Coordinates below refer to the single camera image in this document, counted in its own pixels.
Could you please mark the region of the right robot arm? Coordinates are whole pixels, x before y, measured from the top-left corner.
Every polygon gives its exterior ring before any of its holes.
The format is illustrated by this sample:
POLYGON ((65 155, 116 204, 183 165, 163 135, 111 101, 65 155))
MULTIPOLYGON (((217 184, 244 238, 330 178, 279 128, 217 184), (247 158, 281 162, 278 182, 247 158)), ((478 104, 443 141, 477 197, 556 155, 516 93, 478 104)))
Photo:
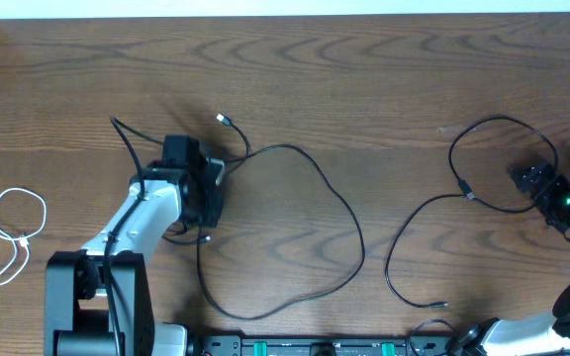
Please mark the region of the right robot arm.
MULTIPOLYGON (((511 179, 529 194, 547 225, 570 242, 570 179, 548 162, 516 168, 511 179)), ((456 355, 570 355, 570 285, 552 311, 519 320, 475 324, 452 347, 456 355)))

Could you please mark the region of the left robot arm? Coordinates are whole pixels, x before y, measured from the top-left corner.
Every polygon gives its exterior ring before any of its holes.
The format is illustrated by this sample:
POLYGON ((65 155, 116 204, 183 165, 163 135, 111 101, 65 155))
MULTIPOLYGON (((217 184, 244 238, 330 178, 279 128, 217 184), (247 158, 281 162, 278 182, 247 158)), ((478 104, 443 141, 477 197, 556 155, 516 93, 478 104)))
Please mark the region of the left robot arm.
POLYGON ((173 225, 217 225, 225 170, 197 139, 164 139, 161 157, 131 179, 125 202, 101 231, 48 260, 46 355, 193 353, 185 326, 155 320, 146 265, 173 225))

